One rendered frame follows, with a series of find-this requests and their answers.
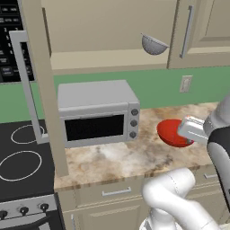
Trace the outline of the beige narrow drawer front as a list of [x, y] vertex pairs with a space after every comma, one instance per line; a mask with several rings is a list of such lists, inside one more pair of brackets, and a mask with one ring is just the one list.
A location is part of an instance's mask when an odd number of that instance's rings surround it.
[[198, 190], [199, 192], [208, 192], [213, 190], [220, 190], [220, 184], [218, 177], [212, 179], [205, 179], [204, 173], [206, 174], [217, 174], [216, 169], [213, 164], [201, 165], [192, 167], [190, 169], [196, 179], [193, 191]]

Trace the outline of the beige open cabinet door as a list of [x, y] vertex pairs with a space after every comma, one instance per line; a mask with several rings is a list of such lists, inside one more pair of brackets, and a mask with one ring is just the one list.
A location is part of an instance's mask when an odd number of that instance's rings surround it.
[[69, 174], [65, 144], [58, 114], [56, 91], [49, 58], [49, 47], [40, 0], [21, 0], [22, 23], [27, 32], [32, 72], [39, 87], [40, 99], [49, 135], [51, 153], [59, 177]]

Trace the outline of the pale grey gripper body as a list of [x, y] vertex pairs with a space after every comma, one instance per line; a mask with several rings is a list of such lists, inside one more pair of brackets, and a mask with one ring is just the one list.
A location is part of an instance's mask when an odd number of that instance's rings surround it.
[[178, 127], [177, 133], [194, 142], [206, 144], [208, 136], [203, 129], [204, 120], [186, 116]]

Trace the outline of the beige base cabinet door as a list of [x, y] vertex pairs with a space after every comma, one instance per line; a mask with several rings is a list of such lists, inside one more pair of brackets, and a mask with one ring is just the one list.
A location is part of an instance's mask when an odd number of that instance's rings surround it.
[[73, 230], [71, 214], [74, 214], [76, 230], [139, 230], [147, 216], [140, 204], [76, 209], [63, 213], [66, 230]]

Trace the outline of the black hob stove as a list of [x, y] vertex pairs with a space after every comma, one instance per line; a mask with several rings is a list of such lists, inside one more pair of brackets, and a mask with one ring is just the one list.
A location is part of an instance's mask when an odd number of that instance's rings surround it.
[[29, 120], [0, 123], [0, 211], [8, 213], [0, 230], [66, 230], [54, 176], [50, 146], [37, 143]]

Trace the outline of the silver toaster oven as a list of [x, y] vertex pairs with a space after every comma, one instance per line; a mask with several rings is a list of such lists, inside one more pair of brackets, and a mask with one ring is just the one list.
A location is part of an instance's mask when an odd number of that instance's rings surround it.
[[60, 84], [57, 103], [66, 148], [131, 141], [131, 131], [138, 136], [140, 101], [125, 80]]

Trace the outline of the grey mesh tea strainer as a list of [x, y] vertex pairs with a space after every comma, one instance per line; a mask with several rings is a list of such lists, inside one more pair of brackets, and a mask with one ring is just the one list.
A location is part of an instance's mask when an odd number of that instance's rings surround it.
[[167, 44], [145, 34], [142, 34], [142, 47], [146, 53], [153, 56], [161, 55], [169, 48]]

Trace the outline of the red bowl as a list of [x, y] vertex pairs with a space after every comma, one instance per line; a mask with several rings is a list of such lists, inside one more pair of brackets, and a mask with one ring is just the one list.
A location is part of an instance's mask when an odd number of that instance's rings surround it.
[[194, 143], [186, 137], [178, 135], [178, 127], [181, 125], [180, 119], [165, 119], [157, 124], [156, 130], [158, 136], [165, 144], [174, 147], [187, 147]]

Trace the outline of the beige wall cabinet carcass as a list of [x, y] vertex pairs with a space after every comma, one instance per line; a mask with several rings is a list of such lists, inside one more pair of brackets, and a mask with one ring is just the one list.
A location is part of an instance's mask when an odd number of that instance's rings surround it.
[[177, 0], [41, 0], [54, 75], [166, 68], [169, 52], [147, 54], [144, 34], [171, 42]]

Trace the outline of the white wall outlet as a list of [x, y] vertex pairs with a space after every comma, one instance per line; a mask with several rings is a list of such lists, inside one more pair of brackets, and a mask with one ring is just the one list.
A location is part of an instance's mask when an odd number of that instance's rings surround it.
[[180, 85], [180, 92], [181, 93], [187, 93], [190, 90], [191, 80], [192, 80], [191, 75], [184, 75], [182, 77], [181, 85]]

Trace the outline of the black microwave oven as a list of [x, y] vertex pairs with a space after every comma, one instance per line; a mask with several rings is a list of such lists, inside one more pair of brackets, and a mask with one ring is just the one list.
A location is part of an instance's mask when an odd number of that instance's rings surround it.
[[21, 0], [0, 0], [0, 84], [20, 83], [10, 31], [23, 31]]

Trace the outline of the beige wide drawer front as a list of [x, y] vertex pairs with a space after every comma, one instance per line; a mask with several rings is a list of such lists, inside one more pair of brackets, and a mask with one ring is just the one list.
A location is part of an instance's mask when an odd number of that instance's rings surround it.
[[[134, 176], [129, 178], [120, 178], [110, 181], [100, 181], [91, 184], [84, 184], [81, 188], [75, 188], [75, 204], [80, 207], [82, 205], [88, 205], [93, 203], [99, 203], [103, 201], [109, 201], [114, 199], [123, 199], [136, 196], [140, 194], [143, 176]], [[105, 192], [115, 190], [125, 190], [127, 187], [131, 187], [130, 193], [124, 193], [113, 196], [102, 196], [102, 191]]]

